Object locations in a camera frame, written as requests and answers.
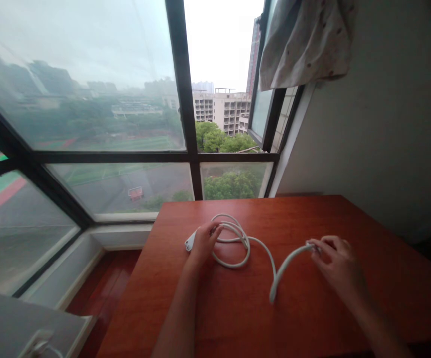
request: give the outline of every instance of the wooden floor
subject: wooden floor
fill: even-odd
[[[106,253],[66,309],[78,316],[98,318],[80,358],[96,356],[140,253],[141,250]]]

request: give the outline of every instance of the white cable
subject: white cable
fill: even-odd
[[[221,238],[218,238],[217,241],[220,242],[220,243],[231,243],[231,242],[240,241],[240,242],[242,242],[244,244],[245,248],[247,249],[247,254],[245,255],[245,258],[241,262],[239,262],[238,264],[229,264],[229,263],[226,263],[226,262],[222,261],[221,259],[219,259],[217,257],[217,255],[215,254],[214,251],[212,251],[212,256],[222,266],[225,266],[225,267],[230,268],[230,269],[236,269],[236,268],[244,266],[247,263],[247,261],[249,260],[249,256],[250,256],[250,240],[255,240],[259,244],[261,244],[262,247],[269,254],[270,263],[272,264],[272,270],[273,270],[273,274],[274,274],[274,281],[272,283],[272,287],[270,288],[269,299],[270,299],[270,303],[274,303],[275,297],[277,296],[277,286],[278,286],[280,280],[282,279],[282,275],[284,274],[284,271],[287,268],[287,266],[289,265],[290,261],[295,256],[297,256],[299,253],[301,253],[303,251],[306,251],[306,250],[312,250],[313,251],[313,250],[315,250],[316,246],[314,244],[308,243],[308,241],[305,242],[306,244],[304,246],[301,246],[298,249],[292,251],[285,258],[284,262],[280,265],[279,271],[277,272],[277,270],[275,269],[274,258],[272,257],[272,254],[270,253],[269,248],[267,246],[265,246],[265,244],[262,241],[260,241],[257,238],[254,238],[252,236],[247,236],[247,234],[245,233],[244,229],[242,229],[242,226],[237,221],[237,219],[234,218],[231,215],[228,215],[228,214],[218,214],[218,215],[214,216],[211,221],[214,221],[214,219],[216,219],[216,218],[218,218],[220,216],[225,216],[225,217],[231,218],[233,221],[235,221],[235,223],[230,222],[230,221],[221,221],[220,226],[223,226],[224,228],[233,231],[238,237],[236,237],[234,239],[221,239]]]
[[[54,348],[53,346],[47,345],[46,349],[53,351],[58,356],[58,358],[63,358],[63,355],[61,354],[61,352],[59,350],[57,350],[56,348]]]

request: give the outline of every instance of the person's left hand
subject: person's left hand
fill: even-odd
[[[196,267],[201,267],[214,249],[216,240],[223,230],[223,227],[219,226],[219,224],[220,222],[210,221],[197,229],[194,244],[188,259],[190,262],[194,263]]]

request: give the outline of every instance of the hand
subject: hand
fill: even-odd
[[[326,263],[318,250],[312,253],[312,260],[350,310],[360,301],[369,299],[363,271],[347,240],[323,236],[321,240],[310,239],[309,242],[330,257],[331,262]]]
[[[188,261],[195,264],[196,267],[201,267],[214,249],[216,240],[223,230],[223,227],[219,226],[219,224],[220,222],[210,221],[197,229],[194,244],[188,259]]]

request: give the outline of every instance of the power cord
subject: power cord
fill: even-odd
[[[50,350],[53,351],[54,354],[56,354],[58,356],[58,358],[63,358],[63,355],[61,354],[61,352],[59,350],[57,350],[56,348],[54,348],[52,345],[49,344],[48,341],[39,341],[37,344],[35,344],[35,346],[33,347],[32,353],[36,356],[39,357],[40,355],[43,354],[44,351],[46,350]]]
[[[237,221],[236,218],[234,218],[231,215],[228,215],[228,214],[218,214],[218,215],[214,216],[211,221],[214,221],[216,218],[221,217],[221,216],[228,217],[228,218],[232,219],[235,222],[234,223],[234,222],[230,222],[230,221],[222,221],[221,224],[220,224],[220,226],[223,226],[224,228],[233,231],[238,237],[234,238],[234,239],[221,239],[221,238],[218,238],[217,241],[220,242],[220,243],[232,243],[232,242],[236,242],[236,241],[241,241],[243,243],[243,245],[245,246],[245,248],[247,249],[247,254],[245,255],[245,258],[241,262],[239,262],[238,264],[229,264],[229,263],[226,263],[226,262],[222,261],[220,258],[217,257],[217,255],[215,254],[214,251],[212,251],[212,256],[222,266],[225,266],[225,267],[230,268],[230,269],[236,269],[236,268],[244,266],[247,263],[247,261],[249,260],[249,256],[250,256],[250,240],[257,241],[260,245],[262,245],[262,247],[269,254],[270,263],[272,264],[272,271],[273,271],[273,274],[274,274],[274,281],[272,283],[272,287],[270,288],[270,295],[269,295],[270,303],[272,303],[272,304],[274,303],[275,297],[277,296],[277,286],[279,285],[279,282],[282,279],[282,275],[284,274],[284,271],[287,268],[287,266],[289,265],[290,261],[295,256],[297,256],[299,253],[301,253],[303,251],[307,251],[307,250],[311,250],[311,251],[313,251],[313,250],[320,250],[314,244],[310,244],[308,241],[305,242],[306,244],[304,246],[301,246],[298,249],[292,251],[285,258],[284,262],[280,265],[279,271],[277,272],[276,269],[275,269],[274,258],[272,257],[272,254],[271,254],[269,248],[262,241],[260,241],[259,239],[254,238],[252,236],[247,236],[247,234],[245,233],[245,231],[242,228],[241,224]]]

